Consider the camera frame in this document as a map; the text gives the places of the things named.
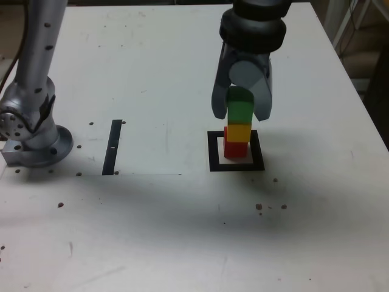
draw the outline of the black tape strip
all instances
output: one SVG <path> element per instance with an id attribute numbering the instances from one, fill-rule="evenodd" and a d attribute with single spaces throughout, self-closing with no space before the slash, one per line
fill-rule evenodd
<path id="1" fill-rule="evenodd" d="M 112 120 L 111 132 L 107 151 L 105 153 L 104 166 L 102 175 L 113 175 L 115 170 L 116 154 L 119 147 L 120 130 L 122 129 L 122 120 Z"/>
<path id="2" fill-rule="evenodd" d="M 224 137 L 223 131 L 208 131 L 208 156 L 210 172 L 257 172 L 265 170 L 258 133 L 251 131 L 250 149 L 253 163 L 220 164 L 218 137 Z"/>

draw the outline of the block tower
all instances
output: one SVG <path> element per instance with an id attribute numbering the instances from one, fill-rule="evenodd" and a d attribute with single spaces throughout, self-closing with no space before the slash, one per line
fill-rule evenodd
<path id="1" fill-rule="evenodd" d="M 227 108 L 228 125 L 224 127 L 224 157 L 246 157 L 251 137 L 254 96 L 242 87 L 232 86 L 227 93 Z"/>

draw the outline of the cable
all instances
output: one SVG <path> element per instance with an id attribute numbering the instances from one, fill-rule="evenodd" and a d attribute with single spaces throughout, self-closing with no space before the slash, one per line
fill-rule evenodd
<path id="1" fill-rule="evenodd" d="M 23 28 L 22 40 L 20 41 L 18 52 L 16 53 L 11 65 L 9 66 L 7 72 L 4 75 L 4 78 L 2 79 L 2 81 L 0 83 L 0 94 L 4 88 L 4 85 L 9 77 L 9 75 L 12 72 L 13 67 L 15 66 L 16 62 L 18 61 L 20 55 L 22 54 L 24 43 L 26 42 L 27 31 L 29 29 L 29 5 L 27 3 L 27 0 L 23 0 L 23 11 L 24 11 L 24 28 Z"/>
<path id="2" fill-rule="evenodd" d="M 343 55 L 344 55 L 345 51 L 347 50 L 348 46 L 350 45 L 350 42 L 351 42 L 351 40 L 354 37 L 355 31 L 357 30 L 355 22 L 354 22 L 354 17 L 353 17 L 354 16 L 354 11 L 351 8 L 351 0 L 348 0 L 348 7 L 349 7 L 349 10 L 350 10 L 351 23 L 353 24 L 353 32 L 352 32 L 350 38 L 348 39 L 348 42 L 347 42 L 347 44 L 346 44 L 346 46 L 344 47 L 343 50 L 342 50 L 342 43 L 344 41 L 344 38 L 342 39 L 342 41 L 339 44 L 339 58 L 341 59 L 342 63 L 344 62 L 344 59 L 343 59 L 344 56 Z"/>

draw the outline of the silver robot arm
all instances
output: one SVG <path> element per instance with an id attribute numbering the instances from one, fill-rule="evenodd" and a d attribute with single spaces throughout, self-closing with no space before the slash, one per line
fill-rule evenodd
<path id="1" fill-rule="evenodd" d="M 55 125 L 55 87 L 47 76 L 67 0 L 30 0 L 29 29 L 16 77 L 0 100 L 0 132 L 8 165 L 43 167 L 71 151 L 70 132 Z"/>

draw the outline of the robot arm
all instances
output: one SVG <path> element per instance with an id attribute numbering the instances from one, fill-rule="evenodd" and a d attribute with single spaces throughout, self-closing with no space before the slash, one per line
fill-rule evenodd
<path id="1" fill-rule="evenodd" d="M 272 109 L 272 70 L 270 53 L 281 47 L 291 0 L 235 0 L 221 20 L 224 44 L 212 93 L 215 117 L 224 119 L 230 86 L 250 91 L 254 115 L 266 120 Z"/>
<path id="2" fill-rule="evenodd" d="M 54 123 L 55 87 L 47 76 L 67 0 L 31 0 L 29 29 L 16 77 L 0 101 L 2 151 L 8 165 L 41 167 L 63 159 L 72 136 Z"/>

